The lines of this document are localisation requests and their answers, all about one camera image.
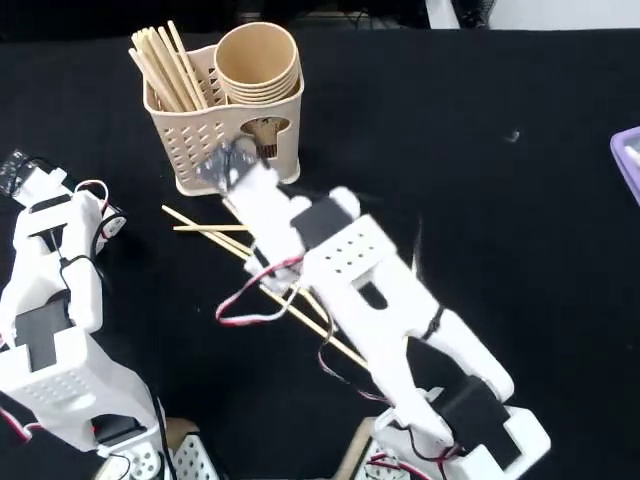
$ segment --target hole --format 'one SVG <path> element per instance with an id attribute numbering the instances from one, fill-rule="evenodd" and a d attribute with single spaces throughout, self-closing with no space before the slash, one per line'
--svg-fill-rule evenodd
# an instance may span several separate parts
<path id="1" fill-rule="evenodd" d="M 384 310 L 389 306 L 387 299 L 384 298 L 378 287 L 371 282 L 367 282 L 358 290 L 358 293 L 374 310 Z"/>

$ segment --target perforated metal plate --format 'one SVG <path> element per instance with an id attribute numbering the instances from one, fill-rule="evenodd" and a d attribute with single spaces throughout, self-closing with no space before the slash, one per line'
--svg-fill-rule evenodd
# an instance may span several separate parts
<path id="1" fill-rule="evenodd" d="M 200 437 L 187 435 L 173 456 L 178 480 L 220 480 Z"/>

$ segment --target plastic basket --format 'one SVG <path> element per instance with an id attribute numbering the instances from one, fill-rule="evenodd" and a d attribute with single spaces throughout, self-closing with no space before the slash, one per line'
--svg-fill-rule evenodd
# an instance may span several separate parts
<path id="1" fill-rule="evenodd" d="M 167 112 L 150 85 L 147 82 L 143 85 L 144 107 L 153 119 L 173 166 L 178 191 L 188 196 L 218 193 L 211 185 L 196 177 L 195 167 L 223 140 L 233 140 L 240 134 L 247 134 L 247 125 L 254 127 L 252 133 L 258 145 L 258 153 L 266 157 L 276 169 L 280 181 L 294 182 L 300 175 L 298 138 L 300 106 L 304 91 L 302 70 L 295 86 L 295 94 L 284 100 L 268 105 L 228 104 L 213 66 L 215 50 L 216 45 L 211 45 L 187 52 L 207 104 L 212 105 L 205 110 Z M 286 125 L 277 132 L 275 144 L 265 144 L 266 137 L 260 134 L 259 128 L 255 128 L 259 123 L 254 121 L 259 119 L 263 119 L 267 129 Z"/>

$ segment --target red wire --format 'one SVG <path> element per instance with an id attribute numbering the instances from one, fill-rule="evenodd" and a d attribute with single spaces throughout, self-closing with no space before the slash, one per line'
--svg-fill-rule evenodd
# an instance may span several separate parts
<path id="1" fill-rule="evenodd" d="M 20 438 L 22 438 L 23 441 L 28 442 L 29 440 L 31 440 L 31 438 L 24 432 L 24 428 L 22 427 L 22 425 L 17 423 L 17 420 L 13 417 L 13 415 L 7 412 L 4 408 L 0 408 L 0 415 L 4 417 L 9 426 Z"/>
<path id="2" fill-rule="evenodd" d="M 220 323 L 222 323 L 223 325 L 229 325 L 229 326 L 234 326 L 234 325 L 248 325 L 250 323 L 257 323 L 259 321 L 256 322 L 247 322 L 247 321 L 243 321 L 243 322 L 233 322 L 233 320 L 231 321 L 226 321 L 226 319 L 224 319 L 222 317 L 222 314 L 231 306 L 233 305 L 239 298 L 240 296 L 252 285 L 254 285 L 255 283 L 259 282 L 260 280 L 262 280 L 264 277 L 266 277 L 267 275 L 272 274 L 273 272 L 280 270 L 281 268 L 287 268 L 290 267 L 292 265 L 295 265 L 296 263 L 301 262 L 304 259 L 304 256 L 298 256 L 298 257 L 292 257 L 292 258 L 288 258 L 286 260 L 283 260 L 280 263 L 276 263 L 274 265 L 271 265 L 267 268 L 265 268 L 262 272 L 258 273 L 256 276 L 250 278 L 243 286 L 240 290 L 238 290 L 236 293 L 234 293 L 233 295 L 231 295 L 227 300 L 225 300 L 224 302 L 222 302 L 220 304 L 220 306 L 218 307 L 218 309 L 216 310 L 216 320 Z"/>

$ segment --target black wire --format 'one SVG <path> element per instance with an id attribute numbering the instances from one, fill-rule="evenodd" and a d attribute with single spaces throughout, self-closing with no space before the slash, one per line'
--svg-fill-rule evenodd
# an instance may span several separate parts
<path id="1" fill-rule="evenodd" d="M 333 370 L 331 367 L 329 367 L 327 365 L 327 362 L 324 360 L 324 357 L 323 357 L 324 347 L 326 347 L 329 344 L 329 342 L 331 341 L 331 338 L 335 335 L 335 333 L 336 333 L 336 323 L 335 323 L 335 320 L 333 319 L 333 317 L 331 316 L 331 314 L 329 313 L 329 311 L 324 307 L 324 305 L 322 305 L 322 306 L 325 309 L 325 311 L 327 312 L 327 315 L 329 317 L 329 330 L 327 331 L 327 335 L 324 337 L 324 340 L 322 340 L 322 343 L 320 344 L 320 347 L 318 348 L 317 356 L 318 356 L 318 363 L 320 364 L 320 367 L 322 368 L 323 371 L 325 371 L 326 373 L 328 373 L 332 377 L 337 378 L 338 380 L 340 380 L 345 385 L 349 385 L 350 387 L 355 389 L 360 395 L 365 397 L 367 400 L 375 400 L 375 401 L 382 402 L 382 403 L 385 403 L 385 404 L 388 405 L 389 402 L 387 401 L 386 398 L 381 397 L 379 395 L 375 395 L 375 394 L 370 393 L 370 392 L 367 392 L 366 390 L 363 390 L 361 388 L 358 388 L 352 382 L 350 382 L 349 380 L 344 378 L 342 375 L 340 375 L 339 373 L 337 373 L 335 370 Z"/>
<path id="2" fill-rule="evenodd" d="M 425 455 L 422 455 L 416 448 L 416 439 L 413 436 L 413 430 L 411 430 L 411 427 L 407 427 L 407 430 L 409 431 L 409 439 L 411 440 L 411 450 L 413 450 L 413 453 L 415 453 L 416 457 L 418 457 L 420 460 L 424 460 L 425 462 L 437 462 L 441 459 L 440 457 L 427 457 Z"/>
<path id="3" fill-rule="evenodd" d="M 109 454 L 110 457 L 117 457 L 117 458 L 124 458 L 127 461 L 127 471 L 124 472 L 124 474 L 118 479 L 118 480 L 124 480 L 124 478 L 129 475 L 129 472 L 131 471 L 131 460 L 129 459 L 129 457 L 125 457 L 124 455 L 118 455 L 117 453 L 111 453 Z"/>
<path id="4" fill-rule="evenodd" d="M 92 259 L 96 258 L 96 250 L 98 248 L 98 239 L 100 238 L 100 235 L 102 234 L 102 230 L 112 220 L 115 220 L 116 218 L 124 218 L 126 220 L 127 216 L 124 213 L 116 212 L 113 215 L 111 215 L 110 217 L 107 217 L 104 220 L 102 220 L 100 222 L 100 224 L 98 225 L 98 228 L 96 229 L 96 233 L 93 234 L 93 239 L 91 240 L 91 253 L 90 253 L 89 256 Z"/>
<path id="5" fill-rule="evenodd" d="M 62 270 L 64 270 L 64 266 L 63 266 L 63 262 L 64 262 L 64 257 L 62 256 L 62 253 L 60 252 L 60 247 L 58 247 L 58 242 L 56 242 L 56 236 L 53 234 L 53 230 L 49 230 L 49 236 L 51 237 L 51 241 L 53 242 L 53 246 L 56 249 L 56 252 L 58 252 L 58 257 L 60 257 L 60 278 L 62 279 L 62 282 L 64 283 L 64 286 L 67 287 L 67 290 L 71 291 L 71 289 L 69 288 L 69 284 L 67 283 L 67 280 L 64 278 L 64 274 L 62 273 Z"/>
<path id="6" fill-rule="evenodd" d="M 156 418 L 158 419 L 158 426 L 160 428 L 160 437 L 162 439 L 162 453 L 167 462 L 167 466 L 169 467 L 171 479 L 178 480 L 178 473 L 176 472 L 176 467 L 173 466 L 171 455 L 169 453 L 169 444 L 167 443 L 167 432 L 164 428 L 164 416 L 162 415 L 162 409 L 160 408 L 160 399 L 152 393 L 151 401 L 153 402 L 153 409 L 155 410 Z"/>

